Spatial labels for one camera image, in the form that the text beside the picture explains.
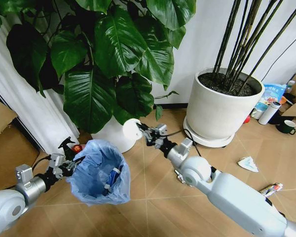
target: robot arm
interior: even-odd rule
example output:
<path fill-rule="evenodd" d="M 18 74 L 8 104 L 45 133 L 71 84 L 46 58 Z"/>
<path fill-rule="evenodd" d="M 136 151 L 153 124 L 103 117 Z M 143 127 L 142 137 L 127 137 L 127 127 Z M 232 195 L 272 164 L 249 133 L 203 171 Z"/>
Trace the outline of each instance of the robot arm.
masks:
<path fill-rule="evenodd" d="M 262 194 L 236 177 L 220 172 L 199 156 L 187 157 L 192 141 L 180 145 L 166 136 L 166 125 L 155 128 L 137 124 L 148 146 L 160 149 L 187 184 L 203 192 L 208 200 L 246 231 L 261 237 L 296 237 L 296 223 L 288 221 Z"/>
<path fill-rule="evenodd" d="M 17 184 L 14 189 L 0 190 L 0 233 L 9 229 L 17 219 L 35 206 L 38 197 L 47 192 L 63 177 L 71 176 L 84 158 L 72 161 L 62 154 L 50 156 L 44 174 L 33 177 L 32 168 L 26 164 L 15 168 Z"/>

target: white cup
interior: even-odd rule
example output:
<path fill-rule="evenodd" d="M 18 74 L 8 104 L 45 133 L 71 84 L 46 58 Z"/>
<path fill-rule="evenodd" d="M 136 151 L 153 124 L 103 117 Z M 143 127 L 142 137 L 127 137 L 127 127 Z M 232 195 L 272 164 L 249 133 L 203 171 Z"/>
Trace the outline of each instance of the white cup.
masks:
<path fill-rule="evenodd" d="M 262 110 L 254 109 L 253 112 L 251 113 L 251 117 L 253 117 L 254 119 L 259 119 L 263 113 L 264 111 Z"/>

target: white bottle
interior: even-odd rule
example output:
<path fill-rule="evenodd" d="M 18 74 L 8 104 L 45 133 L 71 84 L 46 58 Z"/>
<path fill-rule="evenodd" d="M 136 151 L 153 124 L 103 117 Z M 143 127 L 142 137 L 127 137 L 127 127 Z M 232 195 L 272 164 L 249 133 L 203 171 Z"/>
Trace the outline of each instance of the white bottle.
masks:
<path fill-rule="evenodd" d="M 272 102 L 263 115 L 259 119 L 259 124 L 266 125 L 267 122 L 273 117 L 275 112 L 281 107 L 281 104 L 278 102 Z"/>
<path fill-rule="evenodd" d="M 287 83 L 287 86 L 286 86 L 285 92 L 286 92 L 286 93 L 290 93 L 290 92 L 292 91 L 293 85 L 295 85 L 295 81 L 294 81 L 294 80 L 290 80 L 290 81 Z"/>

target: white planter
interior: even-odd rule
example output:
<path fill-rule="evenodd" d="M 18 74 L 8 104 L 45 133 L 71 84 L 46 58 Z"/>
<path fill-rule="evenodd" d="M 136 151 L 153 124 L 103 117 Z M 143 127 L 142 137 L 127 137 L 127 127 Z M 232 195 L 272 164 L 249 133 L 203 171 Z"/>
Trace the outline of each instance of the white planter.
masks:
<path fill-rule="evenodd" d="M 234 133 L 259 101 L 264 93 L 264 86 L 260 81 L 250 78 L 248 84 L 258 91 L 258 94 L 245 97 L 225 95 L 208 89 L 199 82 L 199 75 L 212 71 L 213 69 L 206 69 L 195 74 L 185 126 L 204 138 L 206 144 L 203 145 L 222 147 L 232 140 Z M 246 74 L 241 73 L 239 78 L 246 77 Z"/>
<path fill-rule="evenodd" d="M 110 121 L 98 132 L 91 134 L 93 139 L 107 140 L 114 144 L 121 153 L 131 149 L 136 139 L 129 139 L 123 133 L 123 126 L 112 116 Z"/>

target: blue plastic bag on floor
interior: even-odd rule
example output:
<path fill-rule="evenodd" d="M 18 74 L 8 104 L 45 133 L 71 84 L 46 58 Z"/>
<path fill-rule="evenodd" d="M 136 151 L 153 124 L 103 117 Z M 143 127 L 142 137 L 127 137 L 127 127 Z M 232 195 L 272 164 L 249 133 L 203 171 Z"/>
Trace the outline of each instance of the blue plastic bag on floor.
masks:
<path fill-rule="evenodd" d="M 72 194 L 87 205 L 122 204 L 130 200 L 130 170 L 116 146 L 104 140 L 90 140 L 74 160 L 85 156 L 73 175 L 67 178 Z M 113 168 L 122 165 L 111 192 L 103 195 L 104 185 Z"/>

